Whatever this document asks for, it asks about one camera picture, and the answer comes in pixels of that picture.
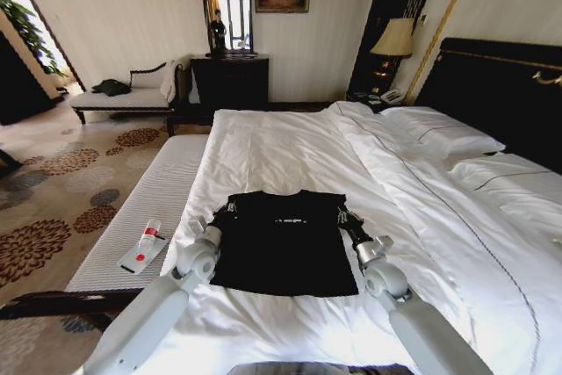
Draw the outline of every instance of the black headboard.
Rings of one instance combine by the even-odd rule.
[[[534,78],[537,72],[540,77]],[[448,38],[415,105],[428,105],[562,173],[562,47]]]

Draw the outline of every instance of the black cabinet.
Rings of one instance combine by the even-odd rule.
[[[270,66],[267,56],[196,56],[191,58],[191,64],[204,107],[212,110],[266,107]]]
[[[15,123],[54,107],[53,100],[47,96],[1,32],[0,60],[4,81],[0,100],[1,125]]]

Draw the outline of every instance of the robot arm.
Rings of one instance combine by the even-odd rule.
[[[182,250],[176,266],[150,283],[104,332],[77,374],[130,374],[152,354],[187,307],[195,287],[211,278],[219,259],[222,228],[234,217],[223,206],[192,245]],[[408,285],[406,276],[385,259],[393,244],[388,236],[373,240],[363,221],[347,209],[339,225],[353,242],[367,292],[388,312],[394,332],[427,375],[492,375],[486,364],[443,316]]]
[[[388,236],[374,240],[362,229],[363,221],[347,209],[340,212],[340,227],[353,242],[365,277],[367,292],[388,312],[396,336],[419,366],[431,375],[493,375],[463,337],[408,285],[406,276],[388,263]]]
[[[221,230],[232,218],[226,207],[201,237],[180,251],[176,266],[152,281],[104,332],[78,373],[126,375],[145,363],[184,313],[191,292],[210,279],[219,257]]]

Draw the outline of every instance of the telephone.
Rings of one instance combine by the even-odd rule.
[[[400,90],[390,90],[381,95],[380,99],[388,105],[399,105],[405,96],[406,93],[400,92]]]

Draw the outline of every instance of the dark clothing item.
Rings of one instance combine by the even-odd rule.
[[[211,31],[213,32],[215,48],[226,48],[225,34],[227,33],[227,28],[222,21],[211,21]]]
[[[262,191],[232,195],[213,285],[276,296],[358,294],[342,235],[345,195]]]
[[[113,97],[131,92],[131,87],[114,79],[105,79],[98,85],[91,87],[91,92],[103,92],[107,96]]]

